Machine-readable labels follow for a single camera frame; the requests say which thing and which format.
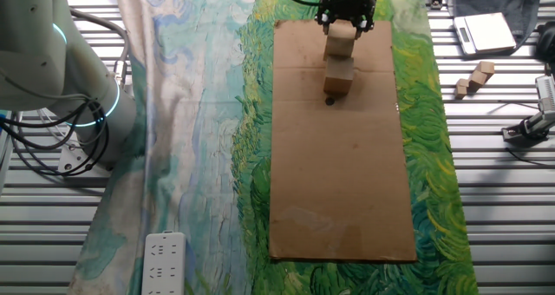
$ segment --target digital scale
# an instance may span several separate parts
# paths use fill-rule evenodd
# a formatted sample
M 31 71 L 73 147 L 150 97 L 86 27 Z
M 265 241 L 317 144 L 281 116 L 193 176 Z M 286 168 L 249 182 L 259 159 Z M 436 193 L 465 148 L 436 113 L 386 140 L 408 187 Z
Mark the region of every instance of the digital scale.
M 465 54 L 493 53 L 516 47 L 503 13 L 456 17 L 453 24 Z

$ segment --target green patterned cloth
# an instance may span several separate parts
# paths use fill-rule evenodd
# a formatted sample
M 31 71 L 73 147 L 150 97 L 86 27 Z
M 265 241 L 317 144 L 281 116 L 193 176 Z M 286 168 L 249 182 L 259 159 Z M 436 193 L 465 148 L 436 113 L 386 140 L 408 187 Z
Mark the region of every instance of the green patterned cloth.
M 478 294 L 424 0 L 378 0 L 393 55 L 418 262 L 268 257 L 273 27 L 290 0 L 119 0 L 139 116 L 70 293 L 139 294 L 143 239 L 187 237 L 190 294 Z

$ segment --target metal table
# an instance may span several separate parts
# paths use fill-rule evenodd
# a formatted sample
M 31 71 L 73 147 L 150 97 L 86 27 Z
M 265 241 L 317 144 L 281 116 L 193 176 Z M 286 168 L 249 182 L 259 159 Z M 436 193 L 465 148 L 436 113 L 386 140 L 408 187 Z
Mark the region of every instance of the metal table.
M 116 0 L 69 5 L 123 26 Z M 543 64 L 531 55 L 538 34 L 514 55 L 493 60 L 496 74 L 477 95 L 456 101 L 454 84 L 477 61 L 460 59 L 445 9 L 428 15 L 480 294 L 555 294 L 555 170 L 516 161 L 500 135 L 502 127 L 537 111 L 503 101 L 537 103 L 534 79 Z M 539 23 L 553 19 L 555 0 L 541 0 Z M 75 22 L 112 67 L 123 41 L 101 26 Z M 25 120 L 39 122 L 33 114 Z M 33 135 L 53 142 L 48 132 Z M 520 151 L 555 168 L 555 139 Z M 60 151 L 40 155 L 57 166 Z M 102 192 L 102 184 L 46 180 L 12 155 L 0 197 L 0 294 L 65 294 Z

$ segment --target stacked wooden blocks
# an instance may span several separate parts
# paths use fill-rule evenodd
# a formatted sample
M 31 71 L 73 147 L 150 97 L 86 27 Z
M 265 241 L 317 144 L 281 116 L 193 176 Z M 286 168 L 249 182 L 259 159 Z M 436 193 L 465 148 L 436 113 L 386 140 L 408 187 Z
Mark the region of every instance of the stacked wooden blocks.
M 326 60 L 326 76 L 323 91 L 329 95 L 343 96 L 350 91 L 354 78 L 356 28 L 350 23 L 336 21 L 330 25 L 323 59 Z
M 476 92 L 495 74 L 495 63 L 481 61 L 468 79 L 459 79 L 454 89 L 454 98 L 460 100 L 468 92 Z

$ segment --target power strip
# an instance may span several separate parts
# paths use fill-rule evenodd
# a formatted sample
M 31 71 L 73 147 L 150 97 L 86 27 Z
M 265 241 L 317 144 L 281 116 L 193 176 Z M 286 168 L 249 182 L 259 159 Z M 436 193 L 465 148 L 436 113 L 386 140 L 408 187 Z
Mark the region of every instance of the power strip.
M 142 269 L 142 295 L 183 295 L 185 292 L 185 234 L 148 234 Z

